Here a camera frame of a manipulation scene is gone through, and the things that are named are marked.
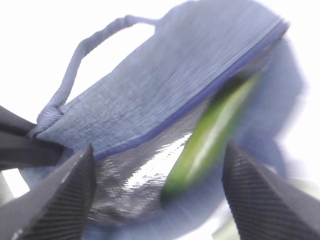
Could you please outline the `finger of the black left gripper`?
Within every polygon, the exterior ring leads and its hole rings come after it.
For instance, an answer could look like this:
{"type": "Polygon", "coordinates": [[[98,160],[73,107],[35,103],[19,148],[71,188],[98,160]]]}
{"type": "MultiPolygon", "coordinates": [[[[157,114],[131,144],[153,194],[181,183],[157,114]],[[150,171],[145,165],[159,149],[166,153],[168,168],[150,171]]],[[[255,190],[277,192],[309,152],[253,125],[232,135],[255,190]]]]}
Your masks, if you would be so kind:
{"type": "Polygon", "coordinates": [[[54,166],[64,147],[54,142],[27,137],[35,124],[0,108],[0,169],[54,166]]]}

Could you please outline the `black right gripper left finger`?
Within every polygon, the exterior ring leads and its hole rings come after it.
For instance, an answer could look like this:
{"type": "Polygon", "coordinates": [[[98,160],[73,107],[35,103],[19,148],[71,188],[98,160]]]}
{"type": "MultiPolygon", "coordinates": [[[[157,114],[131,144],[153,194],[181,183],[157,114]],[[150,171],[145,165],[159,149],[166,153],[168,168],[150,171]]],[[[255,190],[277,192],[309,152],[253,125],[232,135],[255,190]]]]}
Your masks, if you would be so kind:
{"type": "Polygon", "coordinates": [[[88,145],[38,186],[0,208],[2,240],[80,240],[95,195],[93,147],[88,145]]]}

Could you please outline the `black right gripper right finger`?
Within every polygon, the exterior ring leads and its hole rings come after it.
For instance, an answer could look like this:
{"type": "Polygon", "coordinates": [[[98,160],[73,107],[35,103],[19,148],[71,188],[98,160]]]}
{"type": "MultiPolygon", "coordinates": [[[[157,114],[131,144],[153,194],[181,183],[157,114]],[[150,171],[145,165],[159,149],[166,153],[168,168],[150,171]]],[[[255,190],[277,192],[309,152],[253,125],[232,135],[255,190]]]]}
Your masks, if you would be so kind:
{"type": "Polygon", "coordinates": [[[222,184],[242,240],[318,240],[320,202],[230,141],[222,184]]]}

